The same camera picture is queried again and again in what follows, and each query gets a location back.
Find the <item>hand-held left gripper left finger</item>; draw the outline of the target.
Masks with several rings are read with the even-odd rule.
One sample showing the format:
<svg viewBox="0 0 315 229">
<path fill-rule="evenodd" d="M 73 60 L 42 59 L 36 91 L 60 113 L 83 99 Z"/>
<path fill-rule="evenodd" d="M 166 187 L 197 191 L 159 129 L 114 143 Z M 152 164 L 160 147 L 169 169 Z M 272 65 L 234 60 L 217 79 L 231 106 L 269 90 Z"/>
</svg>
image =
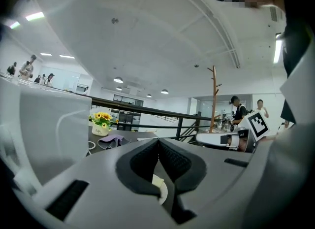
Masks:
<svg viewBox="0 0 315 229">
<path fill-rule="evenodd" d="M 88 185 L 71 208 L 63 225 L 71 229 L 175 229 L 176 223 L 155 196 L 139 195 L 125 187 L 116 163 L 148 140 L 137 141 L 85 157 L 49 182 L 33 197 L 47 209 L 75 180 Z"/>
</svg>

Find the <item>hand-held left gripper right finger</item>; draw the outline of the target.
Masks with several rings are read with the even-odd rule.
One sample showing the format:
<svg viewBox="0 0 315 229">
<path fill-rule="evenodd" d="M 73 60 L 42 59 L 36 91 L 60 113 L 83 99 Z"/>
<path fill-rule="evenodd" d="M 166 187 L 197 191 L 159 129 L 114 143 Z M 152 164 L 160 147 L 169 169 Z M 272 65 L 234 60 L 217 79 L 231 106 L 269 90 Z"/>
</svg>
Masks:
<svg viewBox="0 0 315 229">
<path fill-rule="evenodd" d="M 158 229 L 249 229 L 257 187 L 256 155 L 158 140 L 158 160 L 173 183 L 171 213 L 158 208 Z"/>
</svg>

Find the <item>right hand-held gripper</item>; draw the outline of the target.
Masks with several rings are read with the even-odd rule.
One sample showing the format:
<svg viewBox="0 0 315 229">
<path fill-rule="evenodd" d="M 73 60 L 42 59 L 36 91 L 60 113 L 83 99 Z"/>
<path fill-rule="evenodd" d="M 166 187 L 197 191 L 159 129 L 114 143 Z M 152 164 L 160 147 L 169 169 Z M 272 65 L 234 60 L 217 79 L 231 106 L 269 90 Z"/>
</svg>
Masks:
<svg viewBox="0 0 315 229">
<path fill-rule="evenodd" d="M 198 133 L 196 141 L 203 145 L 227 147 L 229 150 L 253 153 L 258 141 L 270 131 L 260 112 L 245 116 L 230 133 Z"/>
</svg>

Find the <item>white microwave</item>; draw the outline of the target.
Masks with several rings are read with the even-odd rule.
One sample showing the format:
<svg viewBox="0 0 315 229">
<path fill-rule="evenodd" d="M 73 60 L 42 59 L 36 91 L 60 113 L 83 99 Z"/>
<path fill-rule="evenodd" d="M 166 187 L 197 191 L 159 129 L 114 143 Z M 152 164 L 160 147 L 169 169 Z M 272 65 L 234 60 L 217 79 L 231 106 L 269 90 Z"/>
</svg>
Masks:
<svg viewBox="0 0 315 229">
<path fill-rule="evenodd" d="M 88 152 L 92 100 L 0 77 L 0 159 L 30 196 Z"/>
</svg>

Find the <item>wooden coat rack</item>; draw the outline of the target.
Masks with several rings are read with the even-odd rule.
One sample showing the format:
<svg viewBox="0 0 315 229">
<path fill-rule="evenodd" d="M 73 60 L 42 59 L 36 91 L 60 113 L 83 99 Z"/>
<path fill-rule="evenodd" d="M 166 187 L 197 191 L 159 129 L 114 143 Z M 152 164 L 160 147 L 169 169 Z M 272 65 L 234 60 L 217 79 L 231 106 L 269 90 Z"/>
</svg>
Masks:
<svg viewBox="0 0 315 229">
<path fill-rule="evenodd" d="M 217 73 L 216 68 L 213 65 L 212 68 L 207 68 L 212 73 L 212 81 L 213 81 L 213 100 L 212 100 L 212 114 L 211 114 L 211 121 L 210 121 L 210 129 L 209 133 L 212 133 L 215 126 L 215 120 L 220 117 L 220 114 L 216 114 L 216 102 L 217 102 L 217 93 L 219 92 L 219 86 L 221 84 L 217 84 Z"/>
</svg>

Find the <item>purple grey cloth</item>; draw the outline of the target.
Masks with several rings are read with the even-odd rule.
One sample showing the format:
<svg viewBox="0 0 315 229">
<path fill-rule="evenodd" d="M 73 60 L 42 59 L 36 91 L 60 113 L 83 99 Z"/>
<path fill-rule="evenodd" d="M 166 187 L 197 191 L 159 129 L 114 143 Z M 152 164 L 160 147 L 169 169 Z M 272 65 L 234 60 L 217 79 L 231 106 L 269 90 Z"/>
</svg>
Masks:
<svg viewBox="0 0 315 229">
<path fill-rule="evenodd" d="M 127 145 L 130 143 L 130 141 L 124 138 L 122 135 L 114 134 L 101 138 L 97 143 L 100 148 L 108 150 Z"/>
</svg>

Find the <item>white flower pot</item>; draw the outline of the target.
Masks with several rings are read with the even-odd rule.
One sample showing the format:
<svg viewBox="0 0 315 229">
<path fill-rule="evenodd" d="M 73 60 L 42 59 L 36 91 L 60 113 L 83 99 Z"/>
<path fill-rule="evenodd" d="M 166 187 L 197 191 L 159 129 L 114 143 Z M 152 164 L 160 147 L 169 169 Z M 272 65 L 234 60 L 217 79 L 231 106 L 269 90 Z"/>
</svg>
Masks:
<svg viewBox="0 0 315 229">
<path fill-rule="evenodd" d="M 107 136 L 109 134 L 109 129 L 108 127 L 103 127 L 97 124 L 93 124 L 92 134 L 97 135 L 97 136 Z"/>
</svg>

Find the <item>black metal railing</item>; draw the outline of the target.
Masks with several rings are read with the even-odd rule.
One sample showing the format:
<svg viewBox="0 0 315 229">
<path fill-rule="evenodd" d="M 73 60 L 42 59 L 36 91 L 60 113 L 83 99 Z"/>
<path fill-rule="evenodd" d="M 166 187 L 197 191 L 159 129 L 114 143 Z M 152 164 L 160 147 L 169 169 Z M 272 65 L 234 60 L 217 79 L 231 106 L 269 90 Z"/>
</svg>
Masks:
<svg viewBox="0 0 315 229">
<path fill-rule="evenodd" d="M 121 110 L 123 112 L 132 112 L 139 114 L 147 114 L 151 116 L 163 116 L 163 117 L 174 117 L 178 120 L 177 126 L 157 126 L 157 125 L 142 125 L 142 124 L 127 124 L 123 122 L 114 122 L 116 126 L 122 126 L 123 130 L 126 130 L 126 127 L 139 127 L 139 128 L 160 128 L 160 129 L 176 129 L 176 135 L 172 137 L 172 139 L 178 141 L 184 141 L 188 137 L 193 137 L 193 131 L 198 131 L 200 128 L 209 127 L 213 128 L 214 122 L 217 117 L 208 118 L 199 115 L 189 115 L 182 114 L 164 110 L 158 110 L 148 107 L 135 106 L 128 103 L 118 103 L 112 100 L 106 100 L 102 98 L 90 97 L 92 99 L 92 105 L 100 106 L 100 107 L 108 107 L 112 109 Z M 200 121 L 209 121 L 208 125 L 200 125 Z"/>
</svg>

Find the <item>yellow flower bouquet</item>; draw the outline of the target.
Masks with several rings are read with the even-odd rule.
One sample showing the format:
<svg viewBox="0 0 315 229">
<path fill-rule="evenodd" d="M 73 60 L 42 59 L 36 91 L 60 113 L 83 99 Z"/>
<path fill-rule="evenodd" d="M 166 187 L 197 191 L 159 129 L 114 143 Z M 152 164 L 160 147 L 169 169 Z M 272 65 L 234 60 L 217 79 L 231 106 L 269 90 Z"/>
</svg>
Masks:
<svg viewBox="0 0 315 229">
<path fill-rule="evenodd" d="M 107 112 L 97 112 L 93 116 L 89 116 L 89 121 L 92 121 L 95 125 L 101 126 L 102 128 L 110 129 L 112 125 L 119 123 L 119 120 L 113 120 L 113 117 Z"/>
</svg>

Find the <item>black framed window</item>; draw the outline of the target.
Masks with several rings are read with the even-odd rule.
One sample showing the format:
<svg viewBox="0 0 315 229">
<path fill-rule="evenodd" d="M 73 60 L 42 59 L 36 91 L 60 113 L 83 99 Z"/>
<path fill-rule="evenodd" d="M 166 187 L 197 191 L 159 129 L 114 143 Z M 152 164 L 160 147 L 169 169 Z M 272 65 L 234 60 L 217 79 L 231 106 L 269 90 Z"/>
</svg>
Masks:
<svg viewBox="0 0 315 229">
<path fill-rule="evenodd" d="M 140 107 L 143 106 L 143 101 L 140 99 L 129 98 L 129 97 L 124 97 L 124 96 L 120 96 L 120 95 L 114 95 L 113 101 L 123 102 L 123 103 L 131 104 L 131 105 L 135 105 L 135 106 L 140 106 Z"/>
</svg>

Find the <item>person's black and white top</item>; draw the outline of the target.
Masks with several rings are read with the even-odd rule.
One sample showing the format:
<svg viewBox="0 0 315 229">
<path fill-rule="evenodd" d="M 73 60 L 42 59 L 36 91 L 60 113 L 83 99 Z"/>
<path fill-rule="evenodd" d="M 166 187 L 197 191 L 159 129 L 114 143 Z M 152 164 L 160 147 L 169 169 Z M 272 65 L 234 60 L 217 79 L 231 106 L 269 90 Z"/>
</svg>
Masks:
<svg viewBox="0 0 315 229">
<path fill-rule="evenodd" d="M 285 0 L 284 7 L 286 27 L 282 36 L 283 65 L 289 77 L 305 54 L 311 38 L 315 36 L 315 15 L 306 5 L 296 4 L 292 0 Z"/>
</svg>

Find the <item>white ceiling air conditioner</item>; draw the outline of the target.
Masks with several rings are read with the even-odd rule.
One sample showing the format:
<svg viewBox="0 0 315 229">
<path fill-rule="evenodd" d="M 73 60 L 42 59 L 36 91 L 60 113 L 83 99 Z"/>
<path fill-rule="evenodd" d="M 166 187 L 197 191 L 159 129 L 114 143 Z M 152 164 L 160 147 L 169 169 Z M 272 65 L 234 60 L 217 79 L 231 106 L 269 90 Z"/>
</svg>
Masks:
<svg viewBox="0 0 315 229">
<path fill-rule="evenodd" d="M 269 7 L 270 9 L 270 15 L 271 15 L 271 20 L 274 21 L 274 22 L 280 22 L 280 21 L 283 21 L 284 18 L 283 18 L 283 12 L 275 7 L 275 6 L 271 6 Z"/>
</svg>

